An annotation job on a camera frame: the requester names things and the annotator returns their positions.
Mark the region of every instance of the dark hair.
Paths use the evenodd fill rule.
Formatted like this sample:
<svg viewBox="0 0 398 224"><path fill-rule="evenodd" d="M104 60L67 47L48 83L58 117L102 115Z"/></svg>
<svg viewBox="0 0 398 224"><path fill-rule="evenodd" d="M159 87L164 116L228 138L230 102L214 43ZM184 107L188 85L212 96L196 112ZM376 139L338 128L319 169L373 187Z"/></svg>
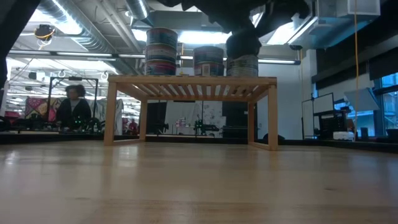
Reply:
<svg viewBox="0 0 398 224"><path fill-rule="evenodd" d="M79 97L84 97L86 95L86 89L83 85L70 85L65 88L65 91L67 92L67 97L69 97L69 90L72 89L76 90Z"/></svg>

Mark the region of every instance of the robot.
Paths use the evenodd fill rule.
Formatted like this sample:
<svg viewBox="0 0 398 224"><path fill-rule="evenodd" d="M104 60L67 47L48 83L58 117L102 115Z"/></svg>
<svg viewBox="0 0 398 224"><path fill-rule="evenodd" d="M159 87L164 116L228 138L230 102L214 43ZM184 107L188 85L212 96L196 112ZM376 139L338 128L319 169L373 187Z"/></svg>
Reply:
<svg viewBox="0 0 398 224"><path fill-rule="evenodd" d="M305 0L158 0L167 7L182 5L185 11L193 6L200 9L210 22L217 22L223 32L232 32L227 40L227 56L232 59L243 55L258 55L259 38L291 22L296 13L304 19L310 14ZM250 20L250 11L265 6L266 10L257 27Z"/></svg>

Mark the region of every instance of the person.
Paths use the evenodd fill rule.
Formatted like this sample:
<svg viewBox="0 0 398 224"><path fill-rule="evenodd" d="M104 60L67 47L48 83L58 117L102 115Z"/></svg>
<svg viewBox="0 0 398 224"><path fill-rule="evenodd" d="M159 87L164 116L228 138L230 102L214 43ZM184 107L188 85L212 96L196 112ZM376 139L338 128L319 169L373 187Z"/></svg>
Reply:
<svg viewBox="0 0 398 224"><path fill-rule="evenodd" d="M86 90L83 85L70 85L65 89L67 99L63 100L57 110L55 119L61 127L79 128L76 121L86 121L91 118L91 109L83 98Z"/></svg>
<svg viewBox="0 0 398 224"><path fill-rule="evenodd" d="M138 133L138 124L134 119L131 120L131 123L129 125L129 131L131 131L132 134Z"/></svg>

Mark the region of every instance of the wooden table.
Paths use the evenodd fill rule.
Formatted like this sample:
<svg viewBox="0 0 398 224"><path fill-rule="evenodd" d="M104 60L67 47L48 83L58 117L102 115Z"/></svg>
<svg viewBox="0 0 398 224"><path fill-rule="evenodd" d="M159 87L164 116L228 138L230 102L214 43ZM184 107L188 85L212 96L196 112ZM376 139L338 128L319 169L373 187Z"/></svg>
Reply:
<svg viewBox="0 0 398 224"><path fill-rule="evenodd" d="M276 77L125 76L108 78L108 103L104 145L130 144L139 139L114 141L116 93L121 91L141 101L140 133L146 133L148 100L240 101L248 103L248 143L262 149L278 148ZM254 142L254 104L268 96L268 145Z"/></svg>

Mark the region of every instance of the wooden floor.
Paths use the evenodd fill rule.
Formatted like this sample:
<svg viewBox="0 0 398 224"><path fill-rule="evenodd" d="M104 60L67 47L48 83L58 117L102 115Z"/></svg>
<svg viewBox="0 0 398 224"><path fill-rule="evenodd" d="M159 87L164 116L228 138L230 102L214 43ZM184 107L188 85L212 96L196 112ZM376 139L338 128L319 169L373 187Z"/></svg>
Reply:
<svg viewBox="0 0 398 224"><path fill-rule="evenodd" d="M0 223L398 223L397 155L102 144L0 146Z"/></svg>

